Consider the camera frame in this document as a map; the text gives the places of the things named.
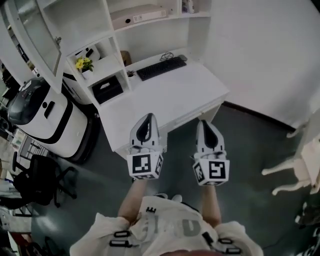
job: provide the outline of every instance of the gray floor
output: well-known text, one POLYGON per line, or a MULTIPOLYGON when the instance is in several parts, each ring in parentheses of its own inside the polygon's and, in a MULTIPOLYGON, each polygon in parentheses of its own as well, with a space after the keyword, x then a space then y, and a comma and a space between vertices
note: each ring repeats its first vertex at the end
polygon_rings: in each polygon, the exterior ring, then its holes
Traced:
MULTIPOLYGON (((149 195, 179 193, 186 203, 201 206, 200 187, 189 157, 195 150, 197 123, 193 120, 169 133, 161 176, 149 183, 149 195)), ((217 188, 223 221, 235 220, 245 225, 249 236, 261 247, 267 247, 266 256, 296 255, 306 247, 313 230, 299 229, 294 223, 303 202, 310 199, 310 187, 272 196, 273 188, 296 181, 294 173, 285 170, 262 176, 261 170, 292 156, 299 138, 287 139, 286 130, 224 106, 213 124, 224 136, 230 159, 230 180, 217 188)), ((64 167, 71 165, 60 162, 64 167)), ((78 173, 67 177, 76 189, 76 200, 61 194, 61 208, 55 208, 53 203, 35 205, 38 216, 32 221, 32 235, 40 244, 44 236, 49 236, 68 251, 88 231, 97 212, 116 216, 131 185, 126 161, 111 151, 102 128, 91 157, 76 168, 78 173)))

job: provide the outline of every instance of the white shirt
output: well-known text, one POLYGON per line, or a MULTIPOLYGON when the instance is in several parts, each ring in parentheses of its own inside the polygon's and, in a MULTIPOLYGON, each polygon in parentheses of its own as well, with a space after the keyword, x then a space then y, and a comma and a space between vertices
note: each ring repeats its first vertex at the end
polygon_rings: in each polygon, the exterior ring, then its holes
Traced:
POLYGON ((97 213, 88 233, 70 248, 70 256, 160 256, 178 250, 209 250, 226 255, 228 250, 238 250, 242 256, 264 255, 247 236, 245 227, 235 221, 213 229, 200 213, 182 203, 145 196, 139 220, 133 226, 122 217, 97 213), (129 231, 130 235, 115 237, 120 231, 129 231), (122 241, 129 246, 110 246, 122 241))

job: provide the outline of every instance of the yellow flower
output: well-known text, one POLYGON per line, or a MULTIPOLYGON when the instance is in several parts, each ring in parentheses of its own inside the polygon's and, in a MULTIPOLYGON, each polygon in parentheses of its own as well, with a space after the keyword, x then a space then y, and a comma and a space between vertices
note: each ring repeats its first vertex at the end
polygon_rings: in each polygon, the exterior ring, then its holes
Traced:
POLYGON ((79 59, 78 61, 77 61, 77 63, 75 64, 75 67, 77 68, 77 69, 82 69, 83 67, 84 67, 84 60, 83 59, 79 59))

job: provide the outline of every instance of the white robot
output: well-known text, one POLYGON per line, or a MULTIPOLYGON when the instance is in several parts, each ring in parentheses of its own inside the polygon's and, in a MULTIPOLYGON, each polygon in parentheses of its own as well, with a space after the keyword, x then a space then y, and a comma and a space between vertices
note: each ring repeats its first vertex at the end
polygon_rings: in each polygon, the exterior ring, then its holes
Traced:
MULTIPOLYGON (((226 159, 224 138, 211 123, 199 122, 196 148, 193 170, 198 184, 218 186, 228 181, 230 161, 226 159)), ((162 153, 157 120, 149 113, 130 132, 129 175, 138 180, 158 179, 164 161, 162 153)))

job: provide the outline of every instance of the black keyboard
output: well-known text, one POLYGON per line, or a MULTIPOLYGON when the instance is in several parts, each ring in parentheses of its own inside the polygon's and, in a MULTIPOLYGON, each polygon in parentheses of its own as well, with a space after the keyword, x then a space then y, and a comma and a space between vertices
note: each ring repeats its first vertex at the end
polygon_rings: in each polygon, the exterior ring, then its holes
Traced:
POLYGON ((159 76, 163 73, 169 72, 186 66, 187 64, 180 57, 173 57, 159 63, 153 64, 151 66, 144 67, 137 70, 137 74, 142 81, 159 76))

